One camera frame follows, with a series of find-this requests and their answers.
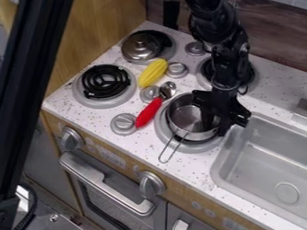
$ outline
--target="oven window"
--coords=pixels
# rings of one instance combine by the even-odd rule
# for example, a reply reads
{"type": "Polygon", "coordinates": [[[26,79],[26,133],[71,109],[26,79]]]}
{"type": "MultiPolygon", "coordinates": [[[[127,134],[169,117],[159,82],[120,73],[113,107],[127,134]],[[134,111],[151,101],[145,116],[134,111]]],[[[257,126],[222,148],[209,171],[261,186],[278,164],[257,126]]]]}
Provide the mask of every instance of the oven window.
{"type": "Polygon", "coordinates": [[[111,217],[110,215],[102,211],[100,208],[98,208],[94,203],[92,203],[86,186],[82,184],[81,182],[79,182],[79,184],[80,184],[81,191],[85,199],[86,205],[91,211],[96,213],[98,216],[104,218],[104,220],[108,221],[111,225],[118,228],[118,230],[131,230],[129,227],[125,226],[123,223],[121,223],[117,219],[111,217]]]}
{"type": "Polygon", "coordinates": [[[88,188],[85,184],[79,181],[79,185],[83,194],[83,199],[88,209],[95,215],[103,218],[118,230],[153,230],[154,218],[138,219],[118,208],[112,202],[102,197],[99,192],[88,188]]]}

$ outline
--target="oven door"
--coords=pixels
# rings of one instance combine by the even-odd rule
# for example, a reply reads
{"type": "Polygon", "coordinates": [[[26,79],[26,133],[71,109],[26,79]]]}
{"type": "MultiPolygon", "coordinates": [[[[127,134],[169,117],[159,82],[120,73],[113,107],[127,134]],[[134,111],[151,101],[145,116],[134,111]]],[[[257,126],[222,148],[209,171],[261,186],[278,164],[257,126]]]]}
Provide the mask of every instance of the oven door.
{"type": "Polygon", "coordinates": [[[83,212],[107,230],[164,230],[166,201],[144,199],[139,186],[82,151],[64,153],[61,165],[73,176],[83,212]]]}

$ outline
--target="countertop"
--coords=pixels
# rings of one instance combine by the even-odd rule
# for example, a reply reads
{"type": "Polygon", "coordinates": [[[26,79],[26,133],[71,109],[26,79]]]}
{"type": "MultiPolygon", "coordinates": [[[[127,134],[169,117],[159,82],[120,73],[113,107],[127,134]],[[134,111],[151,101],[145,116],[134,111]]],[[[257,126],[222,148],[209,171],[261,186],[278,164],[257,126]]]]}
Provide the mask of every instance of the countertop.
{"type": "MultiPolygon", "coordinates": [[[[176,40],[178,46],[178,51],[171,61],[182,62],[189,67],[190,73],[188,76],[181,79],[164,77],[158,84],[170,80],[174,81],[179,87],[177,94],[190,92],[193,89],[203,89],[197,83],[195,74],[197,65],[208,55],[192,57],[185,52],[186,44],[193,41],[191,36],[152,22],[144,22],[137,29],[158,30],[170,34],[176,40]]],[[[251,111],[260,112],[285,123],[299,126],[291,121],[293,114],[291,111],[301,98],[307,98],[307,73],[252,55],[250,55],[250,61],[259,72],[260,82],[254,91],[240,97],[239,101],[251,111]]],[[[93,61],[90,66],[97,64],[121,65],[132,71],[136,77],[145,69],[145,66],[130,64],[123,59],[120,53],[120,42],[93,61]]],[[[127,155],[151,165],[167,176],[184,182],[196,192],[266,229],[302,229],[282,217],[215,185],[210,176],[210,167],[215,161],[222,144],[203,154],[176,153],[167,164],[161,164],[158,161],[158,155],[163,150],[164,144],[155,135],[153,122],[131,136],[115,135],[110,129],[110,122],[113,117],[123,112],[137,115],[144,108],[145,104],[139,99],[139,89],[132,99],[121,106],[107,110],[95,110],[84,107],[74,99],[70,84],[74,79],[72,78],[67,84],[51,94],[43,102],[43,110],[119,148],[127,155]]]]}

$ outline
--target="metal sink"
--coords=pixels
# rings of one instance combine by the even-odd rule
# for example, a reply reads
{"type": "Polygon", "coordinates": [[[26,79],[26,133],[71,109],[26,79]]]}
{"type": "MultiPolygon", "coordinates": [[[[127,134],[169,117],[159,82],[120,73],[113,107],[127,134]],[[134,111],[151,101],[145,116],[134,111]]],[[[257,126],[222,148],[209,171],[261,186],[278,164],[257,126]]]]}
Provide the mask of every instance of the metal sink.
{"type": "Polygon", "coordinates": [[[307,228],[307,132],[254,114],[233,128],[211,169],[214,182],[307,228]]]}

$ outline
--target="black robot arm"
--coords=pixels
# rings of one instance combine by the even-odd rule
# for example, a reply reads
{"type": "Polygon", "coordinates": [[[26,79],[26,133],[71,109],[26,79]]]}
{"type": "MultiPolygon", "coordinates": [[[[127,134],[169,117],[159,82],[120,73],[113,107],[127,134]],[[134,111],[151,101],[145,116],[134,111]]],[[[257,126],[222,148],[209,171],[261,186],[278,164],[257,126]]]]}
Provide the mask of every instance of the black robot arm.
{"type": "Polygon", "coordinates": [[[221,119],[219,136],[233,124],[245,127],[251,113],[237,100],[239,89],[253,77],[250,71],[248,35],[234,8],[224,0],[186,0],[191,15],[189,29],[196,40],[212,46],[212,91],[194,91],[194,104],[210,128],[213,117],[221,119]]]}

